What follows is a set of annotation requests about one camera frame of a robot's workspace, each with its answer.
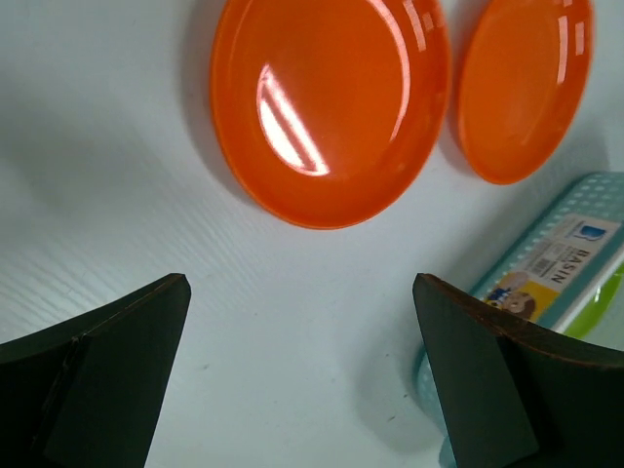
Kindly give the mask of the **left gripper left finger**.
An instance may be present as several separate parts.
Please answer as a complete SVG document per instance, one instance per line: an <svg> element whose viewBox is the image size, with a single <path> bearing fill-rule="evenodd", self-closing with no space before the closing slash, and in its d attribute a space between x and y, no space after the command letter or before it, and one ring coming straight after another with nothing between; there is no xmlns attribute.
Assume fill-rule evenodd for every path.
<svg viewBox="0 0 624 468"><path fill-rule="evenodd" d="M2 466L144 466L190 298L169 274L3 343Z"/></svg>

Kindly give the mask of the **green plate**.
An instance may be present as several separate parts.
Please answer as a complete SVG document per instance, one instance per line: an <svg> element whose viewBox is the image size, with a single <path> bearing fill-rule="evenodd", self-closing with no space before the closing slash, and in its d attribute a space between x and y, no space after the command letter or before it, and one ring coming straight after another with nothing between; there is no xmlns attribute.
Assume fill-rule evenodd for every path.
<svg viewBox="0 0 624 468"><path fill-rule="evenodd" d="M623 264L590 295L590 299L566 328L565 335L576 339L585 338L608 311L623 281Z"/></svg>

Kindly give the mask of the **orange plate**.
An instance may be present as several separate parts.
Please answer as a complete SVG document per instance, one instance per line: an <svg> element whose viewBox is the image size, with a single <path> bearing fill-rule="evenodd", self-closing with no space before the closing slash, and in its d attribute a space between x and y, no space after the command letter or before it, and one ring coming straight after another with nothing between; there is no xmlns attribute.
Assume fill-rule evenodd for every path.
<svg viewBox="0 0 624 468"><path fill-rule="evenodd" d="M437 1L229 1L210 65L216 137L272 215L352 226L393 204L424 167L451 74Z"/></svg>
<svg viewBox="0 0 624 468"><path fill-rule="evenodd" d="M594 52L590 1L491 1L459 75L460 147L495 184L535 173L564 138L582 99Z"/></svg>

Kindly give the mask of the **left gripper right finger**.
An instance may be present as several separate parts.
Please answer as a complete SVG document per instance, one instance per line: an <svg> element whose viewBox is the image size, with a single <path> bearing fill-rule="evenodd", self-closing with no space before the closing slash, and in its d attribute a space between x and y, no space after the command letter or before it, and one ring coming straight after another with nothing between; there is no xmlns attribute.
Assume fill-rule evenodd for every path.
<svg viewBox="0 0 624 468"><path fill-rule="evenodd" d="M431 274L416 276L413 299L457 466L622 466L622 352Z"/></svg>

